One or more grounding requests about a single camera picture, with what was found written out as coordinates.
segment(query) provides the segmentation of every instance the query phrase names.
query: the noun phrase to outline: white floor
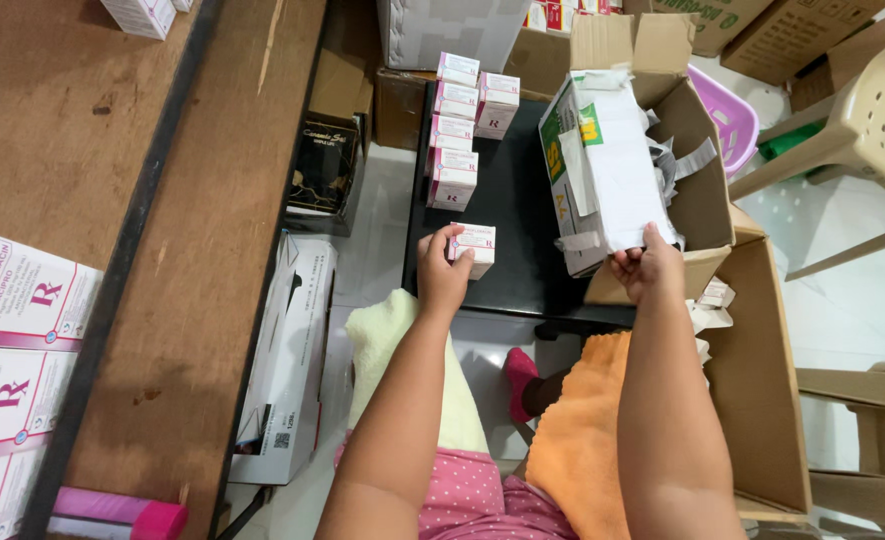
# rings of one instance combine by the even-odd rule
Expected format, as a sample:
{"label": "white floor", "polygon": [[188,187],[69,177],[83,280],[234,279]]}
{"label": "white floor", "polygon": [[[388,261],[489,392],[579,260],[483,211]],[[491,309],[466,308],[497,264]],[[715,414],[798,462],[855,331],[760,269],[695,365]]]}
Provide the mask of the white floor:
{"label": "white floor", "polygon": [[[783,91],[721,68],[717,58],[693,56],[692,64],[746,99],[762,128],[787,117]],[[759,157],[744,167],[758,166]],[[351,238],[332,238],[339,273],[323,376],[319,448],[308,469],[280,488],[238,536],[243,539],[310,539],[333,477],[332,459],[345,429],[351,399],[351,345],[342,326],[348,313],[384,300],[399,287],[415,154],[372,145],[362,200]],[[885,232],[885,190],[873,182],[841,178],[810,185],[788,180],[736,201],[772,238],[781,276]],[[793,355],[800,367],[865,370],[885,361],[885,251],[814,276],[782,284]],[[525,444],[505,412],[508,386],[500,368],[509,348],[521,346],[542,374],[572,365],[577,338],[537,341],[534,321],[461,313],[452,336],[476,397],[494,458],[520,459]],[[841,405],[802,399],[810,465],[858,469],[855,417]],[[229,485],[237,515],[255,488]]]}

